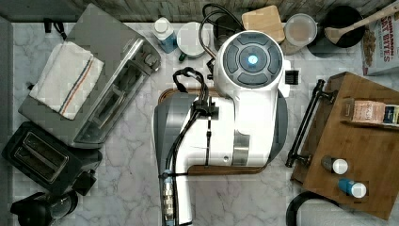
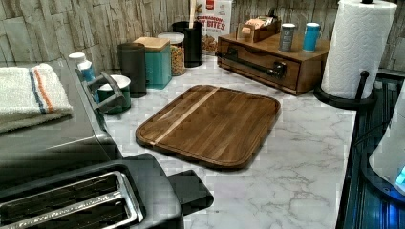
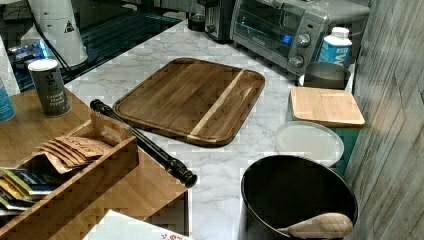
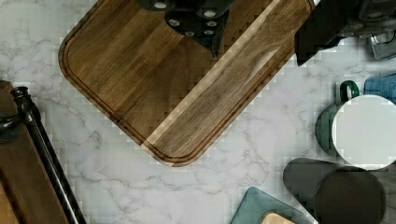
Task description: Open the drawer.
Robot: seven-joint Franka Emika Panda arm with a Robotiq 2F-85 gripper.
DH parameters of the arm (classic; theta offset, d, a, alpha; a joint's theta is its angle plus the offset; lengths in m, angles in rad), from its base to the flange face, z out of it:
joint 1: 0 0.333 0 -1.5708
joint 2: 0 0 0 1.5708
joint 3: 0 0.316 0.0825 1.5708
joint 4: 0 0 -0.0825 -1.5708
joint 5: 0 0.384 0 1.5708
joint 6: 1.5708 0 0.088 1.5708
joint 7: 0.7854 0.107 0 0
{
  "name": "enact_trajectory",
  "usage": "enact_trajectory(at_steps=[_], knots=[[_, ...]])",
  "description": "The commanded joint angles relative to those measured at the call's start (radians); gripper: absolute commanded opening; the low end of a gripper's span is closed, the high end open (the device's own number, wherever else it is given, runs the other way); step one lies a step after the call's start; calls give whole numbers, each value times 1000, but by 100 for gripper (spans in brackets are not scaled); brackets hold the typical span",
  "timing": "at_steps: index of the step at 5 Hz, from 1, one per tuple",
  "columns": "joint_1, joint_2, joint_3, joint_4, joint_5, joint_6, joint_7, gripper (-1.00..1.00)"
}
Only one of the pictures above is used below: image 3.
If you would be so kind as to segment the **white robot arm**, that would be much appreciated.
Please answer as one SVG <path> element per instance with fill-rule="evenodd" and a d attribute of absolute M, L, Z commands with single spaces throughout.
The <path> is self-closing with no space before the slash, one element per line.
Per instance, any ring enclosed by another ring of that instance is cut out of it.
<path fill-rule="evenodd" d="M 71 0 L 28 0 L 43 35 L 70 66 L 88 59 Z"/>

